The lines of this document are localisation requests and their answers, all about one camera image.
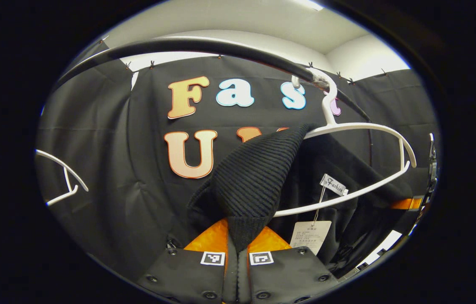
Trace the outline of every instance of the white plastic hanger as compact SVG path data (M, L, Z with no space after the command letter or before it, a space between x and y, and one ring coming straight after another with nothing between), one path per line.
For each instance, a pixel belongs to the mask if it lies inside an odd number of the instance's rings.
M88 187L86 187L86 184L84 184L84 182L78 176L78 174L75 173L75 171L73 171L66 163L62 162L57 157L55 157L55 156L53 156L53 155L51 155L47 152L43 152L41 150L36 150L35 154L44 156L46 158L49 158L49 159L59 163L62 167L64 167L64 176L66 177L66 183L68 185L69 192L65 193L65 194L62 194L62 195L58 196L57 198L51 199L50 201L47 202L47 206L50 206L50 205L52 205L56 202L59 202L59 201L63 200L64 198L68 198L68 197L72 196L78 190L78 185L75 185L73 190L71 189L71 184L70 184L70 181L69 181L68 171L76 178L76 180L78 180L78 182L82 185L82 188L84 188L84 190L86 190L86 192L88 192Z
M356 198L362 194L375 190L383 185L386 185L390 181L393 181L394 179L400 177L403 173L407 171L409 164L411 164L413 168L416 168L416 157L414 155L414 152L412 151L411 146L408 144L407 140L394 129L386 127L385 125L377 125L375 123L336 123L334 119L334 115L332 114L332 111L330 110L330 102L332 102L336 98L336 95L338 94L338 89L336 87L335 82L328 75L326 75L325 73L317 69L308 68L308 70L310 70L316 76L315 78L317 81L319 81L319 83L328 83L330 91L326 94L326 96L322 100L322 111L325 114L327 125L325 127L320 127L308 132L304 136L304 139L327 134L327 133L344 131L344 130L373 129L373 130L384 131L386 133L390 133L396 136L399 139L400 171L398 171L394 175L391 175L377 183L374 183L373 185L367 186L356 192L348 193L347 195L341 196L339 198L333 198L331 200L320 202L318 204L311 204L309 206L301 206L301 207L293 208L293 209L280 210L278 212L275 212L275 215L273 217L309 212L309 211L317 210L320 208L325 208L327 206L339 204L340 202L351 200L352 198ZM299 86L300 83L298 82L297 77L292 76L292 84L294 85L295 88L296 88L296 85L298 85L298 88L300 87ZM407 151L408 157L410 159L410 161L407 161L406 164L405 164L403 147Z

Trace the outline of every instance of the hang tag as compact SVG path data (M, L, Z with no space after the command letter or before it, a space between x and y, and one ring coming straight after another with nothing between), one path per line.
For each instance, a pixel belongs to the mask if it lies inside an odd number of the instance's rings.
M331 221L295 223L292 238L290 239L290 246L293 248L308 246L309 250L317 255L322 244L325 242L331 224Z
M347 195L349 190L342 183L336 181L330 175L325 174L321 180L321 186L326 187L327 189L332 190L336 194L343 196Z

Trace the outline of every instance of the white ceiling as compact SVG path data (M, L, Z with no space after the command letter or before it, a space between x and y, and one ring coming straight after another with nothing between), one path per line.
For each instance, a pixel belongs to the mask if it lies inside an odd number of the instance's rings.
M133 16L105 36L110 47L194 30L236 30L292 41L327 54L368 32L326 8L296 0L168 0Z

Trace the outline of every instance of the ribbed knit fabric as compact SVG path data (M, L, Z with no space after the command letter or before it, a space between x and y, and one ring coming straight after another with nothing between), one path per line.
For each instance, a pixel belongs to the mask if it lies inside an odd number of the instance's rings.
M219 163L192 196L190 217L194 218L199 209L211 210L215 218L227 217L236 251L246 249L277 211L281 188L298 148L315 127L303 124L244 142Z

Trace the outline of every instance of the square black and white tag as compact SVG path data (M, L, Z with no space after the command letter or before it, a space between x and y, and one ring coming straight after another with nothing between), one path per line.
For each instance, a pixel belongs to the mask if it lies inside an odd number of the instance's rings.
M271 257L270 251L252 252L249 254L249 264L251 266L271 263L273 263L273 258Z
M225 264L225 252L205 251L201 264L223 266Z

